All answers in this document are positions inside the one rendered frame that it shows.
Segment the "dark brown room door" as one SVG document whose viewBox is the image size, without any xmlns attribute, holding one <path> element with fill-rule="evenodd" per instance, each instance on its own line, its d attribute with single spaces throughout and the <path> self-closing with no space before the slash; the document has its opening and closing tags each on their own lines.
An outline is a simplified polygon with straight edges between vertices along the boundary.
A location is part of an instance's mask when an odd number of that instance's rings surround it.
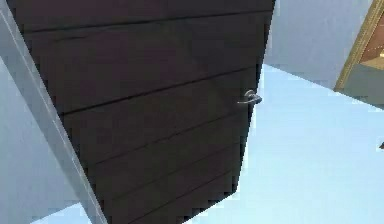
<svg viewBox="0 0 384 224">
<path fill-rule="evenodd" d="M 3 0 L 107 224 L 233 195 L 276 0 Z"/>
</svg>

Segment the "gold framed wall picture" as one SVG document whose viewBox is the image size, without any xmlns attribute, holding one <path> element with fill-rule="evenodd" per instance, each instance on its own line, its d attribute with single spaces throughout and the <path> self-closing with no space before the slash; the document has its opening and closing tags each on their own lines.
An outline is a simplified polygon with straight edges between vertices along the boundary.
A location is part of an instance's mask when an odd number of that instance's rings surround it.
<svg viewBox="0 0 384 224">
<path fill-rule="evenodd" d="M 384 110 L 384 0 L 373 0 L 334 91 Z"/>
</svg>

